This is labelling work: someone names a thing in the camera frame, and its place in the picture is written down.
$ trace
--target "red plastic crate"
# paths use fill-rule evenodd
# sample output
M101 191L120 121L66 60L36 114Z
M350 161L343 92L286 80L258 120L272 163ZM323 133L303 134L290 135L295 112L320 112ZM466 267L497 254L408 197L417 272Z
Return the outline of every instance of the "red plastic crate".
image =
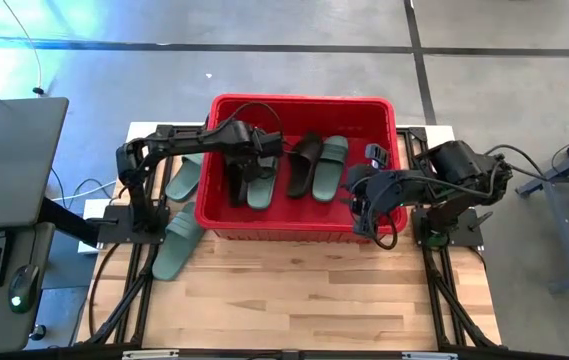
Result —
M297 143L309 131L324 139L332 135L346 137L349 150L340 183L345 181L349 166L369 162L364 157L364 149L370 143L389 149L391 168L400 168L395 116L393 107L385 99L225 94L213 101L208 128L214 129L240 105L250 101L266 103L277 112L289 144ZM267 132L279 131L272 114L261 106L249 106L237 118ZM340 188L330 203L317 202L310 193L301 199L291 199L286 196L290 175L288 157L284 155L280 158L270 207L263 211L248 206L233 208L229 203L223 156L207 153L197 194L197 222L230 240L370 241L352 232L353 218L348 206L340 201L349 198L345 189ZM395 209L391 216L397 230L402 231L407 221L405 209ZM390 226L380 228L380 233L391 231Z

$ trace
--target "wooden table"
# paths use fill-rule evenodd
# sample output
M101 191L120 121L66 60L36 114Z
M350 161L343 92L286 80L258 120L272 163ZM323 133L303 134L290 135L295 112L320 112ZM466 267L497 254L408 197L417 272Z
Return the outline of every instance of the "wooden table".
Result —
M156 125L132 123L128 139L146 136ZM427 127L427 134L430 147L452 138L447 126ZM406 168L403 143L399 149ZM174 172L180 164L176 159ZM157 173L162 169L160 164ZM173 211L179 208L172 204ZM131 247L120 246L106 265L95 296L96 327L122 296ZM499 343L482 263L466 248L451 248L450 253L460 302ZM126 339L133 332L138 304L139 296ZM442 311L453 339L450 310L444 305ZM88 337L84 311L77 339ZM208 231L176 281L153 282L143 346L434 350L424 261L410 221L392 251L373 244L229 241Z

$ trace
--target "concrete floor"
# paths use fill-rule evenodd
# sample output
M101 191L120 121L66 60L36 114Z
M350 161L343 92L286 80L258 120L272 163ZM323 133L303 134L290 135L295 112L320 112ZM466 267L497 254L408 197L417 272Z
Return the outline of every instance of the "concrete floor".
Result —
M400 0L11 3L31 35L42 39L411 44ZM423 46L569 49L569 0L413 3ZM1 2L0 36L21 36ZM113 152L129 122L203 120L211 100L225 92L382 96L395 106L398 124L425 123L410 54L41 50L39 55L48 94L71 101L55 158L67 192L86 177L114 178ZM569 57L424 58L437 123L452 125L456 137L476 151L508 143L546 167L550 155L569 142ZM36 78L30 50L0 49L0 97L31 97ZM527 166L517 155L507 156ZM511 187L526 180L516 175ZM82 203L73 210L81 211ZM569 354L569 294L552 296L546 288L565 270L543 196L520 200L509 192L490 210L495 215L483 225L485 257L504 344ZM71 308L78 309L82 297L73 292L71 298L77 299ZM48 322L66 324L61 331L70 336L67 325L76 312L54 314L46 306L44 301L38 321L57 316Z

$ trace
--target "desk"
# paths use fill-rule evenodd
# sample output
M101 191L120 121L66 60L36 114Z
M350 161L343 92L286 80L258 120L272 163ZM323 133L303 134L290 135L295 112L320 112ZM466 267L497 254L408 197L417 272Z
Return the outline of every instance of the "desk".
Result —
M0 101L0 229L14 234L0 286L0 352L26 345L39 305L38 298L28 312L11 312L8 287L15 271L37 265L40 294L55 230L88 244L97 239L95 227L44 197L67 108L65 98Z
M128 138L146 136L156 125L132 123ZM452 139L452 130L427 127L427 135L432 147ZM403 143L399 149L407 168ZM176 159L174 173L180 164ZM157 173L162 170L160 164ZM160 177L153 198L159 195ZM173 212L180 207L171 203ZM105 267L95 296L96 327L122 296L131 247L120 246ZM500 343L482 263L465 248L450 253L460 302L482 331ZM127 340L138 304L139 296L131 308ZM424 261L410 223L392 251L374 244L229 241L208 231L177 281L153 282L143 346L434 350L430 309ZM442 311L453 339L450 310L444 305ZM78 340L88 337L84 311Z

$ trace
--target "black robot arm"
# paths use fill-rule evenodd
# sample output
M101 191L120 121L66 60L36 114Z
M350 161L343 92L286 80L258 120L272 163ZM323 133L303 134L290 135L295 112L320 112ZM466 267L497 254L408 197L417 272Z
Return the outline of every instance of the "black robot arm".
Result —
M360 164L345 185L351 211L360 218L354 232L377 238L380 219L399 206L430 205L429 228L444 233L471 206L502 199L512 177L504 156L475 153L463 141L449 141L418 156L417 170L383 170Z
M236 159L250 181L259 176L259 157L281 156L281 133L267 134L240 120L229 119L209 131L180 131L178 126L158 126L146 138L120 146L116 152L118 178L128 190L133 231L157 231L162 222L148 196L145 181L163 159L169 156L203 152L221 152Z

